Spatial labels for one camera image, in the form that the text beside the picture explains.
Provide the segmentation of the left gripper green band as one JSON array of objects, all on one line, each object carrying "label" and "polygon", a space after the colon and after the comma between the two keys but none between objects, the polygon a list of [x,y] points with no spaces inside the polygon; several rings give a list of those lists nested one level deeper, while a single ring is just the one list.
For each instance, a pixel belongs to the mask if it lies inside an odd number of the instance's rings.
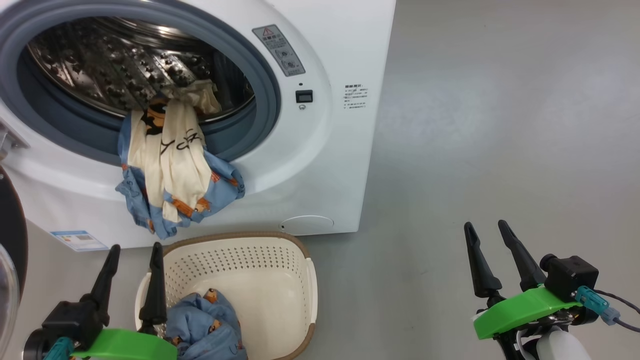
[{"label": "left gripper green band", "polygon": [[[109,326],[112,281],[118,271],[121,246],[114,244],[90,292],[80,298],[89,302],[103,326]],[[144,304],[138,314],[139,332],[121,328],[103,329],[87,350],[75,350],[71,357],[92,360],[176,360],[178,349],[157,335],[157,326],[167,322],[163,246],[155,242],[150,256],[150,278]]]}]

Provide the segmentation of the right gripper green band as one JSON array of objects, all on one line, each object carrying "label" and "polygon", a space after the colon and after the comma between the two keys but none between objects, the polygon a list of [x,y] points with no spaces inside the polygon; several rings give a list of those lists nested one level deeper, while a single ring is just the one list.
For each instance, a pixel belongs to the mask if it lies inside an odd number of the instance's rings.
[{"label": "right gripper green band", "polygon": [[498,229],[512,254],[522,293],[510,298],[500,295],[502,283],[487,264],[473,224],[467,221],[464,235],[473,291],[476,297],[487,299],[486,309],[478,310],[473,319],[478,339],[494,340],[503,351],[522,351],[523,337],[543,335],[553,327],[565,330],[567,326],[586,325],[599,318],[582,304],[564,302],[544,288],[546,275],[505,219],[498,221]]}]

